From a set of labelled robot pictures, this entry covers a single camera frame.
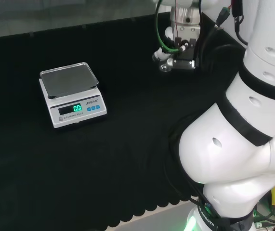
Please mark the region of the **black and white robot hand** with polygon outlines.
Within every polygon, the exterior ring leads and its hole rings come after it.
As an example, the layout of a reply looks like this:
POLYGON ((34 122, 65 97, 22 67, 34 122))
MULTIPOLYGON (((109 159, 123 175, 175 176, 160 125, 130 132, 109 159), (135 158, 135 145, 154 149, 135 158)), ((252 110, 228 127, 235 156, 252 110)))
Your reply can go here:
POLYGON ((193 71, 197 65, 197 41, 200 26, 169 26, 165 29, 162 42, 171 50, 160 47, 152 55, 152 60, 160 63, 160 70, 168 72, 173 69, 193 71))

